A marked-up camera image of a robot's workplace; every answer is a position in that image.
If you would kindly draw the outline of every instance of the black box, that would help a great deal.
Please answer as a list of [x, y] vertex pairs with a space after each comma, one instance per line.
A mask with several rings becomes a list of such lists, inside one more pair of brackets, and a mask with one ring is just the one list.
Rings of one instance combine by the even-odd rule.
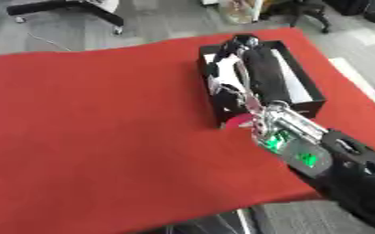
[[[304, 86], [304, 89], [308, 92], [312, 101], [289, 103], [292, 109], [300, 114], [304, 115], [306, 118], [315, 118], [323, 104], [326, 102], [325, 97], [317, 88], [315, 83], [308, 77], [308, 75], [303, 70], [303, 67], [298, 63], [298, 61], [293, 57], [288, 48], [284, 45], [282, 41], [263, 41], [263, 44], [271, 49], [276, 49], [280, 52], [282, 58], [285, 60], [287, 65], [293, 71], [295, 76]], [[220, 45], [208, 45], [200, 47], [199, 49], [199, 59], [198, 67], [201, 72], [205, 86], [208, 87], [208, 72], [207, 72], [207, 61], [205, 55], [215, 54], [220, 48]], [[237, 113], [232, 114], [225, 112], [224, 108], [217, 104], [217, 102], [209, 95], [210, 103], [215, 112], [218, 125], [222, 125], [228, 119], [237, 115]]]

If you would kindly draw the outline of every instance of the robotic arm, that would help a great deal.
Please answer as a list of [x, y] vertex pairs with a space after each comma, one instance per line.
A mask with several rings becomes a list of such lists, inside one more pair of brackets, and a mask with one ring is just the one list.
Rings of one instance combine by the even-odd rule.
[[[231, 55], [239, 58], [234, 69], [244, 91], [217, 80], [218, 62]], [[229, 93], [229, 109], [252, 115], [258, 145], [277, 154], [321, 195], [375, 227], [375, 150], [291, 110], [279, 66], [257, 37], [235, 36], [209, 63], [210, 94]]]

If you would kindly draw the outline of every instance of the gray floor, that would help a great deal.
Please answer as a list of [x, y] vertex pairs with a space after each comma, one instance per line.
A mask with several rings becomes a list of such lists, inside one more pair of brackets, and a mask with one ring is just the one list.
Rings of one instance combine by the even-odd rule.
[[[198, 0], [122, 0], [117, 13], [126, 20], [123, 35], [114, 37], [111, 27], [93, 16], [61, 10], [27, 16], [16, 24], [5, 14], [10, 4], [29, 0], [0, 0], [0, 54], [22, 51], [58, 51], [43, 37], [71, 50], [121, 48], [176, 37], [286, 26], [285, 17], [246, 26], [226, 24], [216, 8], [202, 7]], [[332, 32], [322, 35], [314, 21], [301, 20], [299, 27], [329, 58], [344, 58], [375, 87], [375, 24], [361, 16], [344, 17], [327, 10]], [[258, 208], [265, 233], [375, 233], [341, 211], [333, 203], [304, 202], [265, 205]]]

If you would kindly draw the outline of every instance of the chair leg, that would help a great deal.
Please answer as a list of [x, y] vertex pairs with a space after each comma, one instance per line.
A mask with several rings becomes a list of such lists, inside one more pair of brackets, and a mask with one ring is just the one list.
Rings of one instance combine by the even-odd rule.
[[292, 20], [292, 22], [290, 22], [290, 27], [295, 27], [295, 25], [297, 24], [297, 21], [302, 16], [302, 12], [300, 11], [298, 7], [292, 8], [291, 10], [292, 10], [292, 15], [295, 18]]
[[304, 12], [305, 15], [307, 16], [311, 16], [315, 19], [317, 19], [318, 21], [320, 21], [322, 24], [323, 24], [323, 29], [322, 29], [322, 32], [323, 33], [328, 33], [329, 32], [329, 28], [330, 28], [330, 22], [326, 19], [326, 17], [324, 16], [324, 14], [321, 14], [320, 11], [305, 11]]

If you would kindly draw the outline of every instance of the red cloth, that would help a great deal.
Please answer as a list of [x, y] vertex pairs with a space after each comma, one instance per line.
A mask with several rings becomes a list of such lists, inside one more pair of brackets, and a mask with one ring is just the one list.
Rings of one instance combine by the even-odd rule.
[[[328, 102], [317, 121], [375, 147], [375, 104], [299, 31], [281, 39]], [[243, 129], [215, 129], [198, 47], [0, 56], [0, 234], [113, 234], [315, 192]]]

